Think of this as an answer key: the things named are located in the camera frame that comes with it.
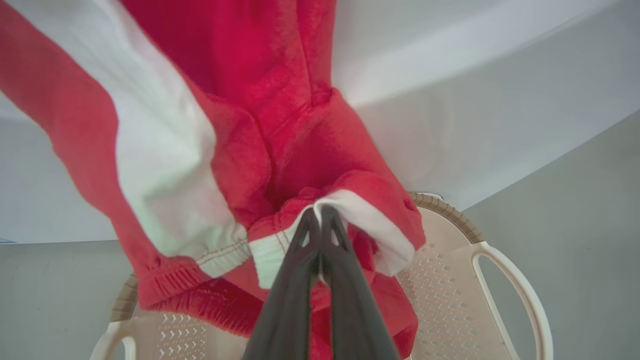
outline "red garment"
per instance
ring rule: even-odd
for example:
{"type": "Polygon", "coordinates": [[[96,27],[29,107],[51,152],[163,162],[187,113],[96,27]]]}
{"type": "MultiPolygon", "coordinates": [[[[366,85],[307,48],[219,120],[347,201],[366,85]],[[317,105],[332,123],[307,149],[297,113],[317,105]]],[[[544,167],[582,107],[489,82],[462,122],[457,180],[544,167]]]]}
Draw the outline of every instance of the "red garment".
{"type": "MultiPolygon", "coordinates": [[[[33,3],[0,1],[0,89],[112,220],[141,306],[249,335],[302,211],[331,204],[409,355],[417,318],[389,276],[424,233],[331,87],[333,1],[125,0],[135,21],[114,0],[33,3]]],[[[327,288],[312,305],[326,359],[327,288]]]]}

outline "white stripe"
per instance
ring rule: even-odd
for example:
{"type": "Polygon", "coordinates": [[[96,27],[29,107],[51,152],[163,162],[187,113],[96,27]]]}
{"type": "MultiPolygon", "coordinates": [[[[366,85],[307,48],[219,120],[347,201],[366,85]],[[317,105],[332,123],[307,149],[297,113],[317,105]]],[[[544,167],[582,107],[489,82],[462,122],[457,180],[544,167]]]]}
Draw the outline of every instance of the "white stripe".
{"type": "MultiPolygon", "coordinates": [[[[197,259],[244,241],[246,231],[212,176],[216,139],[211,123],[180,74],[122,5],[115,0],[8,3],[111,96],[118,115],[120,187],[158,251],[197,259]]],[[[224,268],[248,258],[246,246],[240,248],[226,255],[224,268]]]]}
{"type": "Polygon", "coordinates": [[[316,201],[314,212],[320,222],[320,211],[325,205],[333,206],[344,220],[376,240],[378,252],[374,260],[377,272],[393,276],[411,263],[415,255],[413,244],[382,211],[358,194],[349,190],[338,190],[316,201]]]}
{"type": "MultiPolygon", "coordinates": [[[[378,252],[375,254],[374,261],[377,272],[393,276],[411,263],[415,248],[409,239],[398,226],[361,196],[349,190],[338,190],[318,199],[313,204],[313,208],[320,223],[322,223],[321,210],[326,205],[333,206],[342,219],[359,227],[376,241],[378,252]]],[[[300,212],[292,226],[249,243],[261,288],[272,287],[289,248],[288,241],[282,241],[286,239],[284,233],[287,234],[288,239],[293,237],[304,210],[300,212]]]]}
{"type": "Polygon", "coordinates": [[[293,239],[302,214],[308,208],[311,208],[311,205],[302,209],[288,228],[249,243],[249,249],[258,273],[258,285],[261,288],[270,289],[272,287],[287,249],[289,249],[289,241],[293,239]]]}

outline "stitching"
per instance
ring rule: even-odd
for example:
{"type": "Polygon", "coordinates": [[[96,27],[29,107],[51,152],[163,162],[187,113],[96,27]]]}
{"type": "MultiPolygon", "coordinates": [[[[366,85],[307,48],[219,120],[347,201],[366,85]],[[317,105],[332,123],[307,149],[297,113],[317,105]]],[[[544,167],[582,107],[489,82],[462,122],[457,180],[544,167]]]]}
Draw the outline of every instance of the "stitching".
{"type": "Polygon", "coordinates": [[[224,256],[225,254],[228,254],[229,252],[232,252],[234,250],[240,249],[244,244],[243,243],[236,243],[233,246],[227,246],[224,249],[220,249],[220,250],[216,250],[214,252],[210,252],[205,256],[202,256],[201,258],[198,258],[196,260],[196,262],[199,262],[201,260],[203,260],[204,258],[208,258],[205,259],[204,261],[209,261],[211,259],[216,259],[219,258],[220,256],[224,256]]]}
{"type": "Polygon", "coordinates": [[[287,231],[282,231],[282,233],[284,234],[284,238],[287,239],[287,243],[291,244],[291,240],[289,240],[289,237],[287,236],[287,231]]]}
{"type": "Polygon", "coordinates": [[[284,254],[285,253],[284,245],[282,245],[282,242],[280,241],[280,236],[278,235],[278,233],[276,233],[276,238],[278,239],[278,243],[280,244],[280,248],[282,249],[282,254],[284,254]]]}
{"type": "Polygon", "coordinates": [[[235,251],[237,251],[237,250],[240,250],[240,249],[230,249],[229,251],[225,252],[224,254],[219,254],[219,255],[217,255],[217,256],[214,256],[214,257],[213,257],[213,258],[211,258],[211,259],[207,259],[207,260],[205,260],[205,261],[203,261],[203,262],[201,262],[201,263],[198,263],[198,265],[202,266],[202,265],[204,265],[204,264],[206,264],[206,263],[208,263],[208,262],[210,262],[210,261],[212,261],[212,260],[219,259],[219,258],[221,258],[222,256],[229,255],[229,254],[231,254],[231,253],[233,253],[233,252],[235,252],[235,251]]]}
{"type": "Polygon", "coordinates": [[[207,256],[209,256],[209,255],[211,255],[211,254],[215,254],[215,253],[217,253],[217,252],[221,252],[221,251],[226,250],[226,249],[228,249],[228,248],[230,248],[230,247],[236,247],[236,246],[238,246],[239,244],[243,244],[245,240],[246,240],[246,239],[241,239],[240,241],[237,241],[237,242],[235,242],[235,243],[233,243],[233,244],[231,244],[231,245],[227,245],[227,246],[225,246],[225,247],[223,247],[223,248],[221,248],[221,249],[217,249],[217,250],[214,250],[214,251],[208,252],[208,253],[204,254],[203,256],[200,256],[199,258],[195,259],[195,261],[199,261],[199,260],[201,260],[201,259],[203,259],[203,258],[206,258],[207,256]]]}
{"type": "Polygon", "coordinates": [[[281,132],[282,129],[289,127],[292,122],[300,120],[301,116],[308,109],[311,109],[311,108],[312,108],[312,104],[311,104],[311,96],[310,96],[309,100],[305,101],[302,105],[298,106],[290,115],[286,116],[284,118],[284,121],[278,124],[276,128],[269,131],[269,133],[266,134],[265,137],[269,138],[271,135],[281,132]]]}

